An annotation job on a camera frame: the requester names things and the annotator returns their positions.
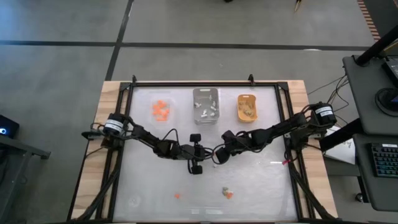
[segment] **clear plastic container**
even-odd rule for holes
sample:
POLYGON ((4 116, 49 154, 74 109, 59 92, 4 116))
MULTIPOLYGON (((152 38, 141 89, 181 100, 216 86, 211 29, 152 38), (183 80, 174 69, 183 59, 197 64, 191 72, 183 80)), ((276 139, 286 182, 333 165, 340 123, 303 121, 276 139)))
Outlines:
POLYGON ((216 124, 220 117, 217 88, 193 89, 193 120, 195 124, 216 124))
POLYGON ((150 104, 150 121, 154 125, 169 125, 174 119, 174 103, 170 98, 153 98, 150 104))

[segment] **wooden table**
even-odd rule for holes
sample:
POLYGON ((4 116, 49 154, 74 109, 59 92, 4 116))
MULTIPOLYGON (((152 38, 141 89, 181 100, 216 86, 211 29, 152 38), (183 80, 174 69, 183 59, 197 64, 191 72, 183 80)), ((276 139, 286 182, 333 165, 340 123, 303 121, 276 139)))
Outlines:
MULTIPOLYGON (((305 89, 304 81, 302 80, 281 80, 281 81, 257 81, 257 82, 287 82, 289 84, 290 98, 292 101, 294 113, 301 112, 302 108, 308 105, 308 97, 305 89)), ((95 116, 96 123, 104 124, 108 115, 113 113, 116 107, 116 100, 118 98, 120 82, 104 82, 101 97, 99 99, 98 109, 95 116)), ((284 104, 285 117, 288 118, 286 104, 284 104)), ((87 153, 99 148, 101 140, 91 141, 88 145, 87 153)), ((319 146, 317 140, 311 139, 309 144, 319 146)), ((330 189, 329 179, 326 173, 325 163, 321 151, 312 147, 306 147, 303 151, 303 159, 307 171, 307 178, 311 191, 314 193, 319 202, 328 210, 328 212, 337 217, 335 202, 330 189)), ((106 150, 92 154, 85 160, 83 170, 78 184, 78 191, 76 195, 75 204, 73 207, 72 218, 79 217, 86 208, 90 205, 97 193, 100 191, 101 180, 104 171, 104 164, 106 159, 106 150)), ((110 191, 105 198, 103 209, 103 216, 106 217, 109 206, 110 191)), ((304 217, 308 217, 307 205, 303 192, 299 190, 300 201, 303 208, 304 217)))

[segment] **gray floor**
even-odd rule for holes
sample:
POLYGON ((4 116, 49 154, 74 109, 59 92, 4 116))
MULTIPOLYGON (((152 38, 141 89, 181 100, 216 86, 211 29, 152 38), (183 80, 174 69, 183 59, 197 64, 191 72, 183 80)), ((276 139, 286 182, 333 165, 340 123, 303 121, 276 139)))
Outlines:
POLYGON ((368 46, 356 0, 136 0, 126 42, 368 46))
MULTIPOLYGON (((0 0, 0 40, 116 41, 127 0, 0 0)), ((373 43, 356 0, 135 0, 125 42, 367 46, 373 43)), ((113 48, 0 46, 0 114, 21 123, 19 139, 52 151, 33 159, 12 219, 66 219, 113 48)), ((122 48, 113 80, 302 79, 310 92, 344 75, 350 51, 122 48)), ((309 96, 326 101, 335 86, 309 96)), ((358 117, 350 105, 338 115, 358 117)), ((338 99, 333 106, 344 103, 338 99)), ((358 184, 330 178, 340 217, 395 222, 352 199, 358 184)))
POLYGON ((0 46, 0 114, 21 124, 19 139, 51 151, 34 157, 12 218, 66 219, 112 48, 0 46))

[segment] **keyboard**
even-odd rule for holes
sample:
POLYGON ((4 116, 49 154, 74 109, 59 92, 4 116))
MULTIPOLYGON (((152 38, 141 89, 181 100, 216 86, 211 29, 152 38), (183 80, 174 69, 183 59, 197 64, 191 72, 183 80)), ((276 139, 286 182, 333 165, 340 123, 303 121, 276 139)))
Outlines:
POLYGON ((398 178, 398 145, 371 143, 376 177, 398 178))

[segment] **orange container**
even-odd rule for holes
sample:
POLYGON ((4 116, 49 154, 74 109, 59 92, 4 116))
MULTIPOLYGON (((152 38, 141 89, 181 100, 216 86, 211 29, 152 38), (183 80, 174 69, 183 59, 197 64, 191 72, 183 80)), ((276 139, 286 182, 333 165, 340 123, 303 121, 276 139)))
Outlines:
POLYGON ((257 119, 256 97, 252 94, 238 96, 238 117, 240 122, 250 123, 257 119))

